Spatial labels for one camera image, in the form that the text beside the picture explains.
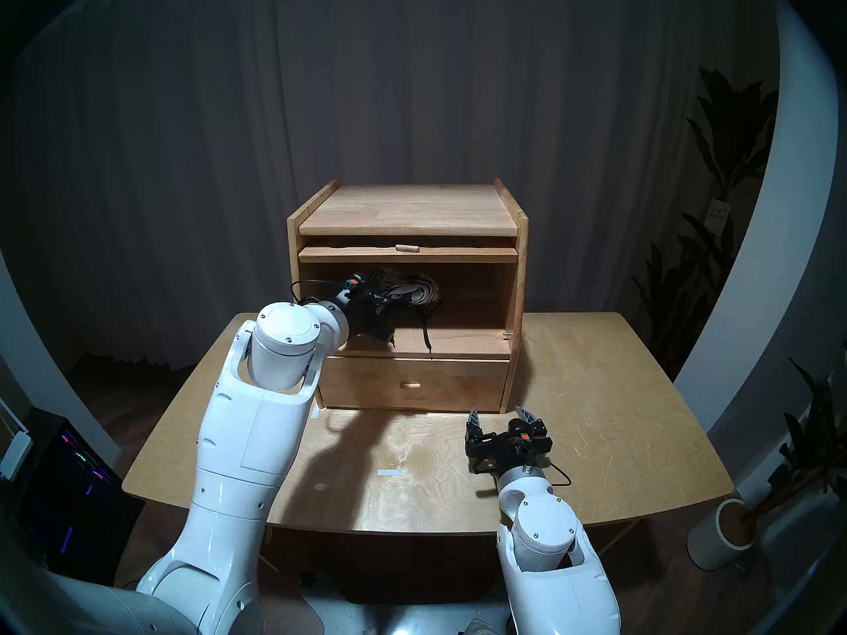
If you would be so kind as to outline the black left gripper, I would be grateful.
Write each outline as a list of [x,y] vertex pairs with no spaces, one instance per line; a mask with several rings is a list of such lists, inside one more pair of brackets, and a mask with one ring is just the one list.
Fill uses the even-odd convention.
[[396,346],[394,328],[390,328],[377,313],[377,302],[367,289],[342,289],[336,294],[336,306],[340,308],[348,325],[348,339],[366,335],[392,348]]

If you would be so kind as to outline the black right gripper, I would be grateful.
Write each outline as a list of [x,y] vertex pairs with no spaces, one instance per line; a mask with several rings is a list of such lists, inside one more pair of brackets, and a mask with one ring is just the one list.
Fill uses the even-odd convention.
[[465,430],[465,453],[470,472],[474,474],[504,474],[513,468],[535,465],[537,456],[547,455],[553,446],[546,426],[530,411],[515,406],[517,416],[523,421],[508,422],[503,433],[484,433],[477,408],[468,415]]

